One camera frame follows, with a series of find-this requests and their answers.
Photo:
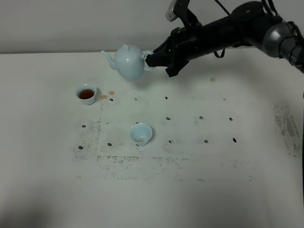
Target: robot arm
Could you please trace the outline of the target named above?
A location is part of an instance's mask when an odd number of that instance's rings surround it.
[[[237,7],[231,15],[202,25],[188,9],[190,0],[173,0],[166,18],[179,17],[184,28],[174,29],[167,40],[148,55],[150,67],[167,67],[176,76],[191,59],[228,47],[255,46],[271,57],[285,58],[304,73],[304,38],[293,22],[284,22],[272,0],[269,5],[251,1]]]

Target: light blue teapot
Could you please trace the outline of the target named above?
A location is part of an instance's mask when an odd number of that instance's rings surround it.
[[[154,67],[145,66],[144,59],[147,55],[152,55],[152,51],[141,51],[137,46],[124,44],[114,55],[114,60],[105,52],[101,53],[107,58],[110,67],[130,80],[138,80],[144,70],[152,70]]]

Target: brown stain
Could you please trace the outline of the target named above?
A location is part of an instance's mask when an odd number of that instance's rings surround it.
[[[107,99],[108,98],[108,95],[101,95],[100,96],[100,100],[105,100],[105,99]]]

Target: tea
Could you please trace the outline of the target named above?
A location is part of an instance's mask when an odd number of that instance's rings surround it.
[[[93,90],[91,90],[91,89],[84,89],[83,91],[81,91],[79,93],[78,97],[80,99],[86,100],[86,99],[91,98],[92,96],[94,96],[94,91]]]

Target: table surface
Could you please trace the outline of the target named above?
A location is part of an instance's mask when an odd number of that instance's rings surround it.
[[[16,54],[0,56],[0,72],[2,215],[43,208],[73,228],[302,227],[304,77],[288,62],[228,50],[134,83],[99,53]],[[99,88],[93,105],[75,96],[84,83]],[[129,137],[136,122],[153,128],[144,147]]]

